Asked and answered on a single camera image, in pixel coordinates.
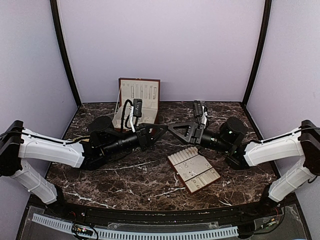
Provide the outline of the brown jewelry display tray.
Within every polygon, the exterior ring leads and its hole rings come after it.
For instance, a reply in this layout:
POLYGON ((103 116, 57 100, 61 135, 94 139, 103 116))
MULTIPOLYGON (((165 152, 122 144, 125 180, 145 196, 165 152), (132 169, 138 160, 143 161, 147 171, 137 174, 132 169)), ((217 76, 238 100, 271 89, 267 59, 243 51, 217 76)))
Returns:
POLYGON ((167 160, 190 194, 208 187, 221 178, 195 146, 171 154, 167 160))

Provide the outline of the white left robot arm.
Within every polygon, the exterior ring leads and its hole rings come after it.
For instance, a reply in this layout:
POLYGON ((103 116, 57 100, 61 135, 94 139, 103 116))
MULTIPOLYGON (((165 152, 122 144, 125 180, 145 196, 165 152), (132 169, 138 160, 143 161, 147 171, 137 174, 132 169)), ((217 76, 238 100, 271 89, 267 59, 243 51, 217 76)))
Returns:
POLYGON ((35 133, 15 120, 0 135, 0 174, 11 177, 36 195, 60 218, 67 218, 70 206, 62 190, 45 180, 28 159, 60 163, 76 169, 94 171, 118 154, 135 148, 142 151, 154 145, 168 130, 167 125, 141 123, 131 130, 115 130, 109 116, 96 118, 87 127, 88 136, 62 140, 35 133))

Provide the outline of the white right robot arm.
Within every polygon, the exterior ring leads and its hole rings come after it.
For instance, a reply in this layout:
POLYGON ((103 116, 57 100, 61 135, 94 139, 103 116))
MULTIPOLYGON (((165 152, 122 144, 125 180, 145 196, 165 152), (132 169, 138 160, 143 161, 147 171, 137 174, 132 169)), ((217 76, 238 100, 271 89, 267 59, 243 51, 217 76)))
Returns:
POLYGON ((264 190, 255 205, 255 213, 266 217, 288 194, 305 182, 312 183, 320 175, 320 129, 310 120, 302 121, 292 131, 265 140, 243 142, 248 131, 244 123, 228 118, 217 132, 196 122, 173 123, 168 130, 181 142, 224 152, 226 163, 234 170, 245 170, 279 159, 298 157, 298 162, 285 175, 264 190))

